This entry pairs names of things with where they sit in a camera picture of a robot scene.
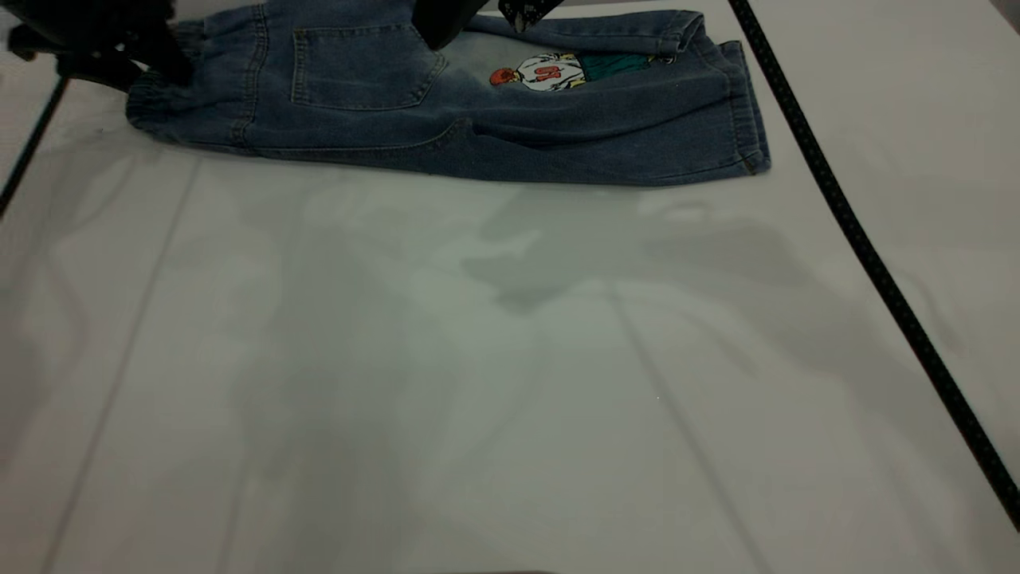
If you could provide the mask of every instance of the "jeans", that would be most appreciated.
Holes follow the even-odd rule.
[[[740,43],[688,11],[477,16],[432,51],[411,0],[270,0],[182,22],[188,87],[149,71],[128,116],[227,153],[497,180],[664,186],[753,174],[768,145]]]

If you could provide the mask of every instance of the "red number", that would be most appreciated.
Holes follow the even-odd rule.
[[[560,66],[558,65],[547,65],[546,67],[537,67],[534,69],[534,81],[545,82],[546,80],[552,80],[553,77],[560,76]]]

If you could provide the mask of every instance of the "cartoon patch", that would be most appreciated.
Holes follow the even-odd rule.
[[[520,82],[538,92],[554,92],[645,69],[654,59],[643,54],[539,54],[524,60],[517,69],[497,69],[489,82],[493,86]]]

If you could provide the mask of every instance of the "white surface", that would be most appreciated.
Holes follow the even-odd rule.
[[[1020,476],[1020,38],[757,8]],[[52,77],[4,57],[9,163]],[[74,86],[0,226],[0,572],[1016,572],[755,81],[771,173],[619,193],[195,154]]]

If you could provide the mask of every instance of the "back pocket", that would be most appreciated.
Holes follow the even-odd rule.
[[[291,101],[352,110],[421,103],[446,58],[410,23],[294,31]]]

